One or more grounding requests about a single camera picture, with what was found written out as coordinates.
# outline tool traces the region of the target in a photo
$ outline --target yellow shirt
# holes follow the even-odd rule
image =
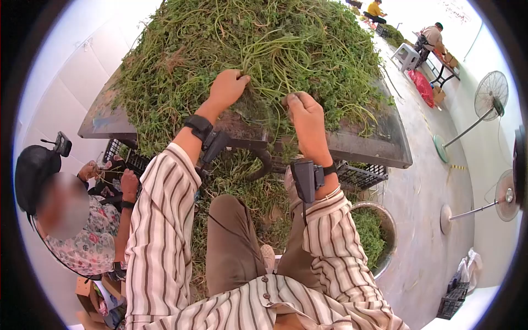
[[[366,9],[366,12],[371,14],[372,16],[380,16],[381,15],[381,9],[378,6],[377,2],[372,2],[368,8]]]

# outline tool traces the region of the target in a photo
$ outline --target red plastic bag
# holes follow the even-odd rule
[[[432,99],[431,84],[426,77],[424,77],[418,70],[409,70],[407,71],[407,74],[416,85],[416,89],[418,89],[420,95],[422,95],[422,99],[429,107],[433,108],[435,106],[435,101]]]

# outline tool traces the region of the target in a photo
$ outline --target left hand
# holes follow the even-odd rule
[[[137,176],[131,169],[126,169],[121,177],[121,191],[123,191],[123,200],[134,203],[137,193]]]
[[[99,167],[95,161],[89,161],[79,171],[79,178],[86,182],[98,174]]]
[[[230,69],[220,72],[213,81],[207,102],[213,104],[221,113],[240,98],[250,80],[251,77],[248,75],[241,77],[240,70]]]

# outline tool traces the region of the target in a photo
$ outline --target black hat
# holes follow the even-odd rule
[[[22,150],[16,160],[15,194],[18,205],[28,215],[36,214],[44,183],[61,169],[61,156],[43,146]]]

